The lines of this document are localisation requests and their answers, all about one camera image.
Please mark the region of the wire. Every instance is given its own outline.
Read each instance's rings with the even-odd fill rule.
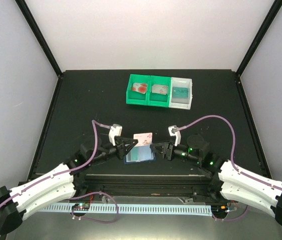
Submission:
[[[81,198],[84,198],[84,197],[88,197],[88,196],[92,196],[92,195],[95,195],[95,194],[99,194],[99,195],[105,195],[107,197],[109,197],[113,203],[115,204],[115,208],[116,208],[116,214],[115,214],[115,217],[113,220],[110,220],[110,221],[102,221],[102,220],[96,220],[96,219],[93,219],[93,218],[89,218],[89,217],[84,217],[84,216],[75,216],[74,215],[74,210],[75,208],[72,210],[72,217],[73,219],[74,218],[78,218],[78,219],[85,219],[85,220],[90,220],[90,221],[93,221],[93,222],[97,222],[97,223],[101,223],[101,224],[111,224],[111,223],[114,223],[118,220],[118,217],[119,217],[119,206],[117,205],[117,203],[115,202],[114,198],[111,197],[110,195],[108,195],[107,193],[105,192],[102,192],[102,191],[95,191],[95,192],[91,192],[91,193],[88,193],[88,194],[85,194],[85,195],[82,195],[82,196],[77,196],[77,197],[72,197],[70,198],[69,200],[77,200],[77,199],[81,199]]]
[[[97,151],[97,139],[98,139],[98,136],[97,136],[96,125],[98,125],[98,126],[100,126],[100,127],[102,127],[102,128],[107,128],[107,129],[110,129],[110,128],[111,128],[111,126],[109,126],[109,125],[104,125],[104,124],[101,124],[101,123],[99,123],[99,122],[97,122],[97,121],[95,121],[95,120],[92,120],[92,126],[93,126],[93,131],[94,131],[94,138],[95,138],[94,141],[95,141],[95,143],[94,143],[94,150],[93,150],[93,153],[92,153],[90,159],[88,159],[84,164],[82,164],[82,165],[80,165],[80,166],[78,166],[78,167],[75,167],[75,168],[72,168],[72,169],[69,169],[69,170],[65,170],[65,171],[58,172],[58,173],[54,174],[54,176],[58,176],[58,175],[61,175],[61,174],[65,174],[65,173],[70,173],[70,172],[73,172],[73,171],[77,171],[77,170],[79,170],[79,169],[84,168],[85,166],[87,166],[87,165],[93,160],[93,158],[94,158],[94,156],[95,156],[95,154],[96,154],[96,151]],[[2,206],[4,206],[7,202],[9,202],[10,200],[12,200],[13,198],[15,198],[15,197],[17,197],[17,196],[20,196],[22,193],[26,192],[28,189],[30,189],[30,188],[36,186],[37,184],[39,184],[39,183],[41,183],[41,182],[43,182],[43,181],[45,181],[45,180],[47,180],[47,179],[50,179],[51,177],[52,177],[52,176],[44,177],[44,178],[38,180],[37,182],[35,182],[35,183],[33,183],[33,184],[27,186],[26,188],[24,188],[24,189],[21,191],[21,193],[17,193],[17,194],[15,194],[15,195],[13,195],[13,196],[7,198],[5,201],[3,201],[3,202],[0,204],[0,209],[1,209]]]
[[[92,200],[93,200],[93,195],[90,196],[90,202],[89,202],[89,204],[92,203]]]
[[[236,202],[235,202],[235,201],[231,200],[231,203],[233,203],[233,204],[234,204],[234,206],[236,206],[236,208],[239,208],[239,206],[236,204]]]
[[[245,172],[242,172],[242,171],[240,171],[239,168],[234,164],[234,157],[233,157],[233,156],[234,156],[234,148],[235,148],[235,133],[234,133],[234,129],[233,129],[233,126],[231,125],[231,123],[230,123],[227,119],[225,119],[224,117],[219,116],[219,115],[207,115],[207,116],[203,116],[203,117],[200,117],[199,119],[197,119],[197,120],[191,122],[191,123],[188,124],[188,125],[185,125],[185,126],[182,126],[182,127],[177,127],[177,128],[174,130],[174,132],[187,129],[187,128],[189,128],[190,126],[192,126],[192,125],[194,125],[194,124],[196,124],[196,123],[198,123],[198,122],[200,122],[200,121],[202,121],[202,120],[204,120],[204,119],[209,119],[209,118],[221,119],[221,120],[223,120],[224,122],[226,122],[227,125],[229,126],[229,128],[231,129],[231,132],[232,132],[232,148],[231,148],[230,160],[231,160],[231,164],[232,164],[233,168],[234,168],[239,174],[242,174],[242,175],[244,175],[244,176],[246,176],[246,177],[248,177],[248,178],[250,178],[250,179],[253,179],[253,180],[255,180],[255,181],[259,182],[259,183],[262,183],[262,184],[264,184],[264,185],[267,185],[268,187],[271,187],[271,188],[274,188],[274,189],[277,189],[277,190],[282,191],[282,187],[272,185],[272,184],[267,183],[267,182],[265,182],[265,181],[263,181],[263,180],[257,179],[256,177],[253,177],[253,176],[251,176],[251,175],[249,175],[249,174],[247,174],[247,173],[245,173]]]
[[[248,210],[249,210],[249,206],[246,206],[246,209],[244,210],[244,212],[243,212],[240,216],[237,216],[237,217],[231,218],[231,219],[216,218],[213,213],[212,213],[212,217],[213,217],[216,221],[231,222],[231,221],[235,221],[235,220],[239,220],[239,219],[243,218],[243,217],[247,214]]]

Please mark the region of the card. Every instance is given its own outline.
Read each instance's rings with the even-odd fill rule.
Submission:
[[[189,89],[186,87],[173,87],[172,88],[172,97],[173,98],[187,98]]]
[[[154,94],[167,95],[167,91],[168,91],[167,85],[154,84],[152,86],[152,93],[154,93]]]
[[[147,91],[147,84],[146,83],[133,83],[132,91],[145,94]]]
[[[137,139],[139,141],[135,146],[139,147],[151,144],[152,136],[153,134],[151,132],[134,134],[133,139]]]

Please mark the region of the pink card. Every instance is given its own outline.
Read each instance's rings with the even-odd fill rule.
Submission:
[[[145,146],[152,143],[152,133],[138,133],[133,135],[133,139],[137,139],[139,142],[135,145],[136,147]]]
[[[147,84],[146,83],[134,83],[132,85],[132,91],[145,94],[147,91]]]

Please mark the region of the small object in bin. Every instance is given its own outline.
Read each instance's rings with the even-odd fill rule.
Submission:
[[[172,88],[172,97],[173,98],[187,98],[189,89],[186,87],[173,87]]]
[[[152,93],[153,94],[167,95],[167,90],[168,90],[168,86],[167,85],[154,84],[152,86]]]
[[[134,83],[132,85],[132,91],[145,94],[147,91],[147,84],[146,83]]]

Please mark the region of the storage bin compartment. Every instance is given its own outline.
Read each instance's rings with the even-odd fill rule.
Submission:
[[[192,103],[192,79],[172,77],[171,87],[170,87],[169,108],[189,110],[191,109],[191,103]]]
[[[167,86],[167,93],[153,93],[152,87],[153,85],[164,85]],[[167,76],[151,76],[151,86],[148,89],[148,101],[147,104],[149,106],[157,106],[157,107],[169,107],[170,101],[170,86],[171,86],[171,78]]]
[[[146,93],[140,93],[133,91],[133,84],[147,84]],[[129,79],[129,84],[126,90],[126,103],[127,104],[137,104],[137,105],[147,105],[148,93],[151,88],[151,76],[149,75],[136,75],[131,74]]]

